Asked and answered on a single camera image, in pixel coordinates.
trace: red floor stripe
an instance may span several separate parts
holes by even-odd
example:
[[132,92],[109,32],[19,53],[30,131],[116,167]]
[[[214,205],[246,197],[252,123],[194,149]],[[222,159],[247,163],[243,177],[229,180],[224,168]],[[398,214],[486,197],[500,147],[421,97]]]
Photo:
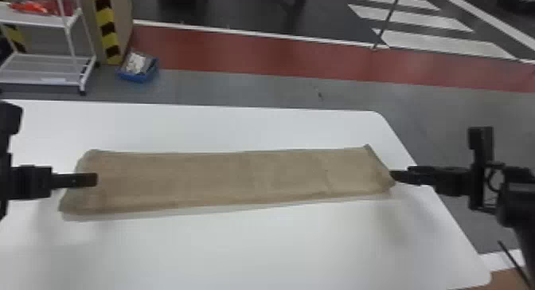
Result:
[[131,45],[164,69],[535,92],[535,65],[351,45],[135,26]]

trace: towel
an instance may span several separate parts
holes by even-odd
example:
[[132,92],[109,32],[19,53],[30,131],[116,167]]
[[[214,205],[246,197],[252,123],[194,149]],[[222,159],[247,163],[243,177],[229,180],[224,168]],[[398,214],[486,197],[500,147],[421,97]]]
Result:
[[232,153],[91,150],[76,171],[96,172],[99,181],[65,192],[59,210],[67,214],[342,198],[379,194],[395,183],[368,145]]

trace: white shelf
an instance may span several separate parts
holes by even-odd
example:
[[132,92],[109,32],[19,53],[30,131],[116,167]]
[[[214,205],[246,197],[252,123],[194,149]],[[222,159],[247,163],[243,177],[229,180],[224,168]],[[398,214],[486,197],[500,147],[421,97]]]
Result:
[[[25,14],[12,10],[8,5],[8,2],[0,2],[0,23],[2,24],[65,28],[61,17],[55,15]],[[76,8],[72,16],[65,17],[67,20],[67,29],[70,29],[74,25],[81,14],[82,10]]]
[[80,85],[87,80],[94,57],[13,53],[0,67],[0,83]]

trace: gray floor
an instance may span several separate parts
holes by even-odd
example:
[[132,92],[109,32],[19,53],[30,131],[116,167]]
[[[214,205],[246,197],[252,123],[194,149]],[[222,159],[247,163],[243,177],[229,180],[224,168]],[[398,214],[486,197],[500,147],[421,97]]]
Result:
[[[97,100],[155,104],[373,110],[381,113],[421,165],[467,166],[466,129],[495,129],[496,159],[535,168],[535,96],[347,80],[162,70],[149,84],[115,78],[102,67],[80,97],[75,88],[3,85],[2,98]],[[493,217],[470,212],[466,199],[444,203],[480,253],[517,248],[513,233]]]

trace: metal pole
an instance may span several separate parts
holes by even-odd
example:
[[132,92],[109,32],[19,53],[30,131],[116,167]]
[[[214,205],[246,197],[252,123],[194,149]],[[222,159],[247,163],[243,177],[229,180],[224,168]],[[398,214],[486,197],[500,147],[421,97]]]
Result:
[[72,58],[72,67],[74,68],[74,73],[81,73],[81,70],[78,69],[78,63],[76,62],[76,53],[74,51],[74,45],[72,44],[71,31],[68,27],[67,20],[65,19],[65,10],[63,8],[63,0],[56,0],[57,6],[60,9],[61,20],[63,22],[63,30],[65,31],[65,37],[67,38],[68,48],[71,51]]
[[372,49],[376,49],[377,46],[379,45],[379,41],[381,41],[381,39],[382,39],[382,37],[383,37],[383,33],[385,33],[386,28],[389,26],[390,18],[392,17],[392,14],[394,13],[394,10],[396,9],[396,7],[397,7],[397,3],[398,3],[399,1],[400,1],[400,0],[394,0],[394,3],[392,3],[392,6],[390,6],[389,15],[386,16],[386,19],[385,19],[385,21],[383,22],[383,26],[381,27],[381,31],[379,32],[379,35],[377,35],[377,40],[376,40],[375,43],[373,44]]
[[[81,9],[82,5],[80,4],[80,0],[75,0],[75,1],[76,1],[76,6],[80,7],[80,9]],[[81,20],[82,20],[82,23],[84,24],[85,35],[88,37],[89,47],[91,48],[91,54],[93,56],[96,56],[95,46],[93,45],[92,36],[89,33],[88,23],[85,21],[85,16],[84,16],[84,11],[83,10],[82,10],[82,13],[81,13],[80,16],[82,17]]]

